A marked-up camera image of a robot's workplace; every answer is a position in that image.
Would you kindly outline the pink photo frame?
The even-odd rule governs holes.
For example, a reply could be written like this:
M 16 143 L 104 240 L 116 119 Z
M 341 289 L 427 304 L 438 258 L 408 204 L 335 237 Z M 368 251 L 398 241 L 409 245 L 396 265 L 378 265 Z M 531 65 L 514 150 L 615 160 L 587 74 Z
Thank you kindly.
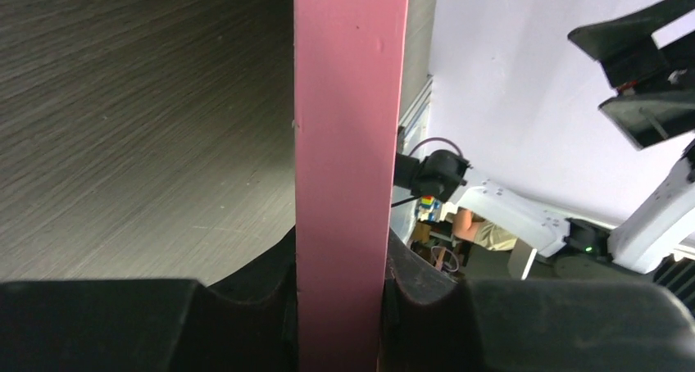
M 294 0 L 298 368 L 373 371 L 408 0 Z

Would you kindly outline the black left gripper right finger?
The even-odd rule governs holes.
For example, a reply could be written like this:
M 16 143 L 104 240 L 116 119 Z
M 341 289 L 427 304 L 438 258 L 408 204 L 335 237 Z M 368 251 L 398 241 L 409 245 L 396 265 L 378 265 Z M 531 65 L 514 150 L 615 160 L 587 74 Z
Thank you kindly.
M 694 319 L 639 282 L 457 282 L 388 236 L 382 371 L 691 371 Z

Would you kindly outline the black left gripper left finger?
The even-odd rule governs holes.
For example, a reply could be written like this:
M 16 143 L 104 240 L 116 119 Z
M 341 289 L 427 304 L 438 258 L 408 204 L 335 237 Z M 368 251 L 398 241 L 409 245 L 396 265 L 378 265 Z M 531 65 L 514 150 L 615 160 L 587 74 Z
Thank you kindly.
M 1 286 L 4 371 L 294 371 L 295 233 L 222 280 Z

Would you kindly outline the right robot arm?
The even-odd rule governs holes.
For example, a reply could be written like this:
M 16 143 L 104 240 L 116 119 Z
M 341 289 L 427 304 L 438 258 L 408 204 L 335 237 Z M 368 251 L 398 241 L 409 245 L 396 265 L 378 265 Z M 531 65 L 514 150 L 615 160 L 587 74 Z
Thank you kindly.
M 661 47 L 653 35 L 691 12 L 694 0 L 661 0 L 614 20 L 583 25 L 567 38 L 598 62 L 615 96 L 600 112 L 637 149 L 694 129 L 694 37 Z M 694 147 L 688 145 L 665 179 L 621 225 L 607 229 L 560 215 L 474 168 L 459 148 L 422 159 L 398 153 L 395 186 L 412 199 L 432 197 L 441 212 L 470 209 L 514 234 L 534 256 L 586 256 L 637 274 L 656 269 L 694 231 Z

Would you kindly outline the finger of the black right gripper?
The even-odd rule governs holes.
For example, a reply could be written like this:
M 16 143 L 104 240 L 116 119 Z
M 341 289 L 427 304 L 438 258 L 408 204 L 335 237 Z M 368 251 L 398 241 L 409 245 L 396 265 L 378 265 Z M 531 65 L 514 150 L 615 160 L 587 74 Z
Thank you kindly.
M 567 38 L 600 63 L 614 89 L 664 86 L 676 71 L 694 67 L 694 32 L 663 47 L 652 35 L 694 10 L 694 0 L 661 0 L 650 7 L 571 30 Z
M 694 130 L 692 89 L 618 96 L 598 109 L 638 150 Z

